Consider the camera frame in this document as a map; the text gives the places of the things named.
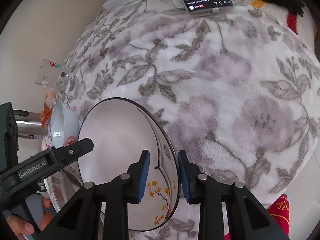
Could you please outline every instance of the red cloth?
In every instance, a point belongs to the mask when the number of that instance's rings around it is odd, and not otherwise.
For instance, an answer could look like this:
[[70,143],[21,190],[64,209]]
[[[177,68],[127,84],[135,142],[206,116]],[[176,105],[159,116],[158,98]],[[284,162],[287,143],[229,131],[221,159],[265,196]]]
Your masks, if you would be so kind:
[[[286,194],[282,194],[268,209],[287,236],[289,236],[289,211],[290,205]],[[224,236],[224,240],[229,240],[229,234]]]

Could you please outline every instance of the white cup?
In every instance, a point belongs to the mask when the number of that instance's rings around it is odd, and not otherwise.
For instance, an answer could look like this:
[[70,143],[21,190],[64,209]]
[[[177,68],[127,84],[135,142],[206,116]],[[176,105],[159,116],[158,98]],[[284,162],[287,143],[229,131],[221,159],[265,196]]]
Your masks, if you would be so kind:
[[52,146],[68,146],[78,141],[80,124],[74,110],[66,103],[59,101],[51,118]]

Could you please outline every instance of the white fleece blanket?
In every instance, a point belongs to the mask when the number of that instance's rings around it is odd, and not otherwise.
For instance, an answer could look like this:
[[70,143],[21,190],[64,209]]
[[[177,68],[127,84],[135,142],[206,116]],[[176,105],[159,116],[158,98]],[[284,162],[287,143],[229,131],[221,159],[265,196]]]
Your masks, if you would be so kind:
[[[217,181],[242,181],[265,206],[297,176],[317,143],[320,64],[295,33],[250,5],[198,17],[171,0],[100,11],[65,64],[59,98],[81,120],[99,101],[132,99]],[[199,207],[135,240],[196,239]]]

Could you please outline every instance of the finger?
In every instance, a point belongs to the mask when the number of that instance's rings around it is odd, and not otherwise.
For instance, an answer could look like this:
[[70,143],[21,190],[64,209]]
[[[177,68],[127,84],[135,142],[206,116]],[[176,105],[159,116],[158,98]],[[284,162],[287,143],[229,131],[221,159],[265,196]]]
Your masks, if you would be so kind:
[[32,235],[35,231],[33,225],[25,222],[20,217],[11,215],[8,216],[6,220],[16,236],[19,234]]
[[50,198],[42,198],[42,205],[44,208],[49,208],[51,206],[51,200]]
[[46,228],[46,226],[50,223],[50,221],[52,220],[52,215],[49,212],[45,212],[43,218],[41,219],[40,222],[40,229],[44,230]]

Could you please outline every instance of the screw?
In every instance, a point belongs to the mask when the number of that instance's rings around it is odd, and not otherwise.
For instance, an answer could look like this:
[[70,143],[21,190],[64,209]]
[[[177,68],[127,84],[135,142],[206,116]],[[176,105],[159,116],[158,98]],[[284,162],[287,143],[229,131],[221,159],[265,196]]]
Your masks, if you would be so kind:
[[120,175],[120,178],[123,179],[123,180],[129,179],[130,178],[130,174],[123,173],[123,174]]
[[206,180],[207,178],[208,178],[208,176],[206,174],[201,173],[198,175],[198,179]]
[[93,182],[89,181],[84,184],[84,188],[89,189],[89,188],[92,188],[93,185],[94,185]]
[[240,182],[240,181],[237,181],[237,182],[235,183],[235,186],[236,186],[237,188],[243,188],[243,187],[244,187],[244,184],[243,184],[242,182]]

